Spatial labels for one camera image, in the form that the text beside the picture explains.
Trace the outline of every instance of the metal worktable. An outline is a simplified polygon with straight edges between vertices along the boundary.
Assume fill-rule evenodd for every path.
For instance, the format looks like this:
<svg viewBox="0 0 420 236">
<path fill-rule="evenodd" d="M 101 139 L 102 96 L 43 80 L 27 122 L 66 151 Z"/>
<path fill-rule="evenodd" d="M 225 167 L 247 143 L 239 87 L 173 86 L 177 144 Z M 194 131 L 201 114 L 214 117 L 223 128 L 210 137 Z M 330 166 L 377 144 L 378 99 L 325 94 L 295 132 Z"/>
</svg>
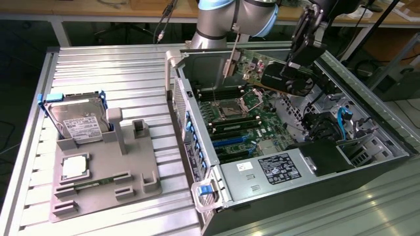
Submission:
<svg viewBox="0 0 420 236">
<path fill-rule="evenodd" d="M 165 52 L 181 48 L 181 44 L 75 47 L 47 54 L 37 94 L 103 89 L 109 106 L 123 109 L 123 125 L 146 119 L 165 192 L 129 206 L 50 223 L 57 130 L 35 97 L 2 210 L 0 235 L 201 234 L 165 96 Z M 418 158 L 361 189 L 223 235 L 415 235 L 420 232 L 419 199 Z"/>
</svg>

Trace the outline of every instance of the warning label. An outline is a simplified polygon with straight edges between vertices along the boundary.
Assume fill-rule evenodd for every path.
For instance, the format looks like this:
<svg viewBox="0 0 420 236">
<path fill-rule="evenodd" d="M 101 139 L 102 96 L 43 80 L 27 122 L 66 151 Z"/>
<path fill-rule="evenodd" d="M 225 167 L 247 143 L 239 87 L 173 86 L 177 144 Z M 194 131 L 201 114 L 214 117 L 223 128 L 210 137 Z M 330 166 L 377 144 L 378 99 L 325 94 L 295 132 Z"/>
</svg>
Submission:
<svg viewBox="0 0 420 236">
<path fill-rule="evenodd" d="M 65 124 L 75 140 L 85 140 L 102 136 L 97 117 L 69 119 L 65 121 Z"/>
<path fill-rule="evenodd" d="M 259 163 L 269 182 L 274 185 L 302 177 L 287 153 L 259 159 Z"/>
</svg>

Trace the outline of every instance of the floor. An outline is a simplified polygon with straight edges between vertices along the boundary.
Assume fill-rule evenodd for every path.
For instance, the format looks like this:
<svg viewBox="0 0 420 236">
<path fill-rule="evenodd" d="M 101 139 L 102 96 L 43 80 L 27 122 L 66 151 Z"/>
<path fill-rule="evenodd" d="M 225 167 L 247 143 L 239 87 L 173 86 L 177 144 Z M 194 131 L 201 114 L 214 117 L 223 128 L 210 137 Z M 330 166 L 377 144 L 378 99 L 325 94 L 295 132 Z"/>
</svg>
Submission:
<svg viewBox="0 0 420 236">
<path fill-rule="evenodd" d="M 74 46 L 122 45 L 126 43 L 125 30 L 115 31 L 95 38 L 94 33 L 110 27 L 110 23 L 69 22 L 66 29 Z M 163 43 L 183 43 L 193 38 L 195 24 L 170 24 Z M 290 40 L 294 27 L 277 26 L 266 38 L 251 38 L 251 41 Z M 329 50 L 338 55 L 353 37 L 354 29 L 331 28 L 327 31 L 326 43 Z M 0 21 L 0 205 L 7 192 L 7 186 L 19 152 L 19 144 L 27 123 L 31 103 L 35 97 L 38 79 L 43 67 L 47 48 L 59 46 L 54 30 L 47 22 Z M 229 41 L 235 40 L 235 34 L 229 35 Z M 153 37 L 137 31 L 130 36 L 130 44 L 151 44 Z M 361 52 L 359 58 L 367 58 Z"/>
</svg>

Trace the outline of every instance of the blue cable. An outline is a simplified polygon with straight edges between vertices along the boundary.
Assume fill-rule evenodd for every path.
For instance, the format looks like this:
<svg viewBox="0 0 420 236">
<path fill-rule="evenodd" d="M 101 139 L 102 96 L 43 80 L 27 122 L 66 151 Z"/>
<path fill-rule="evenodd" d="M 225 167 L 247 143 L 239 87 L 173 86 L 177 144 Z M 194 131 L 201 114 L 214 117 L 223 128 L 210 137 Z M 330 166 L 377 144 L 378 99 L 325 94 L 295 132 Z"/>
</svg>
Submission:
<svg viewBox="0 0 420 236">
<path fill-rule="evenodd" d="M 343 132 L 345 140 L 346 140 L 346 130 L 345 130 L 345 126 L 343 126 L 343 115 L 346 113 L 349 113 L 350 115 L 354 114 L 350 109 L 347 109 L 346 107 L 341 107 L 339 112 L 337 113 L 337 120 L 339 122 L 339 126 L 341 126 L 341 129 Z"/>
</svg>

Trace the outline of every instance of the slotted metal surface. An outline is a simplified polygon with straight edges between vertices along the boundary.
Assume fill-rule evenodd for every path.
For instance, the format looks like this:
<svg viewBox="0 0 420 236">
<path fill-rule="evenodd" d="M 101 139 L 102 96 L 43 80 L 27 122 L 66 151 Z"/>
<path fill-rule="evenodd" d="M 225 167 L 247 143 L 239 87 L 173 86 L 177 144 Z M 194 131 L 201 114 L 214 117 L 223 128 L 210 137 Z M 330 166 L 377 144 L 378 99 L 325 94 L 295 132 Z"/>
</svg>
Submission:
<svg viewBox="0 0 420 236">
<path fill-rule="evenodd" d="M 65 48 L 43 72 L 46 90 L 107 90 L 122 107 L 123 125 L 137 118 L 151 126 L 165 192 L 161 196 L 63 222 L 49 222 L 57 131 L 37 112 L 21 148 L 0 230 L 5 235 L 201 235 L 174 127 L 165 101 L 165 52 L 182 45 Z M 271 217 L 221 236 L 411 236 L 420 234 L 420 159 L 413 159 L 361 189 Z"/>
</svg>

